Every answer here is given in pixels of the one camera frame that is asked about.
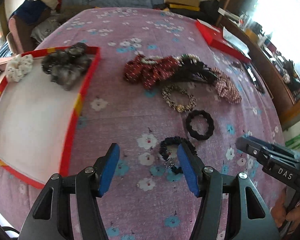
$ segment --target metal screw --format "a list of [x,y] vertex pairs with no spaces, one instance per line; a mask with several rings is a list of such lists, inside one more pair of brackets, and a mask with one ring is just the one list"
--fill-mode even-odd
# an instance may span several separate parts
[[244,172],[240,172],[240,173],[239,173],[239,178],[240,178],[240,179],[246,179],[247,177],[248,177],[248,175],[245,174]]
[[204,171],[205,171],[206,173],[212,173],[212,172],[213,172],[213,168],[210,167],[210,166],[207,166],[207,167],[204,168]]
[[92,173],[93,171],[94,171],[93,167],[87,167],[87,168],[84,169],[85,173]]
[[55,180],[55,179],[59,179],[60,175],[58,173],[55,173],[51,176],[51,179]]

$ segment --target striped pink scrunchie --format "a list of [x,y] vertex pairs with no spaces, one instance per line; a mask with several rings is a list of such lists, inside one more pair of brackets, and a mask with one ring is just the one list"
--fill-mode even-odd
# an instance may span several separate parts
[[242,98],[230,77],[218,68],[213,68],[211,71],[219,78],[214,82],[218,95],[230,103],[240,103]]

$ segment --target braided hair tie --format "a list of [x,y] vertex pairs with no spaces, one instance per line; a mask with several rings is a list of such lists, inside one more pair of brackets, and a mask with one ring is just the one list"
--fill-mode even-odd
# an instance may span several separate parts
[[177,168],[175,166],[174,161],[171,158],[169,159],[167,146],[180,145],[183,142],[187,144],[192,155],[197,155],[197,151],[195,150],[195,147],[192,145],[192,143],[189,140],[187,140],[185,138],[181,138],[179,136],[165,138],[165,140],[163,140],[160,143],[159,154],[165,160],[164,166],[167,169],[171,168],[172,172],[175,174],[183,173],[183,171],[182,171],[181,167]]
[[[207,123],[209,126],[208,126],[208,131],[205,133],[205,135],[199,134],[197,131],[192,129],[192,126],[190,123],[191,123],[192,119],[197,115],[202,115],[207,120]],[[190,112],[188,114],[188,117],[186,118],[186,129],[188,130],[188,132],[192,138],[195,138],[198,141],[208,140],[213,135],[213,131],[214,131],[213,119],[212,119],[211,115],[204,110],[201,110],[201,111],[194,110],[194,111]]]

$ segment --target black scrunchie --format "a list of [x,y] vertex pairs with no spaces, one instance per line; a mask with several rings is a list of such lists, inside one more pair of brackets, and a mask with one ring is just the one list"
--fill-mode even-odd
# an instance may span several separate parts
[[[169,158],[167,146],[179,145],[183,142],[185,142],[187,144],[192,155],[197,155],[197,151],[195,150],[195,147],[192,145],[192,143],[189,140],[187,140],[185,138],[181,138],[179,136],[165,138],[165,140],[160,143],[160,149],[159,149],[160,155],[162,156],[162,158],[165,161],[167,161]],[[183,173],[181,167],[177,168],[174,165],[171,167],[171,170],[175,174]]]
[[[207,119],[207,123],[208,123],[209,127],[208,127],[208,131],[206,132],[205,135],[199,134],[197,131],[192,129],[192,126],[190,123],[191,123],[192,119],[197,115],[202,115],[205,119]],[[188,130],[188,132],[192,138],[195,138],[198,141],[208,140],[212,136],[213,131],[214,131],[213,119],[212,119],[211,115],[209,113],[207,113],[206,111],[194,110],[194,111],[190,112],[188,114],[188,117],[186,118],[186,129]]]

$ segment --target bedsheet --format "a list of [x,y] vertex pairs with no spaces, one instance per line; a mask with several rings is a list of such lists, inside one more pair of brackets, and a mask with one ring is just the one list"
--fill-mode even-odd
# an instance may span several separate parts
[[[166,170],[158,155],[166,137],[190,137],[184,126],[187,114],[179,114],[162,100],[159,87],[145,90],[123,79],[123,68],[136,54],[179,56],[195,54],[210,67],[228,74],[242,101],[230,104],[215,88],[185,82],[181,85],[214,119],[215,130],[207,141],[196,141],[199,157],[224,174],[246,172],[266,204],[274,204],[283,184],[264,174],[261,166],[238,151],[235,140],[253,135],[283,144],[276,110],[269,94],[260,94],[246,73],[231,66],[233,57],[210,48],[195,21],[170,12],[140,8],[98,8],[81,12],[46,38],[38,49],[84,42],[101,48],[101,62],[94,73],[77,124],[71,153],[70,174],[76,174],[103,156],[112,142],[119,144],[120,161],[109,191],[98,205],[109,239],[189,239],[200,199],[189,191],[184,175]],[[187,103],[173,94],[172,99]],[[204,133],[204,119],[192,125]],[[169,149],[176,160],[176,148]],[[39,190],[25,185],[0,167],[0,212],[20,229]],[[74,235],[80,239],[74,198],[71,198]],[[223,205],[217,239],[224,238],[226,205]]]

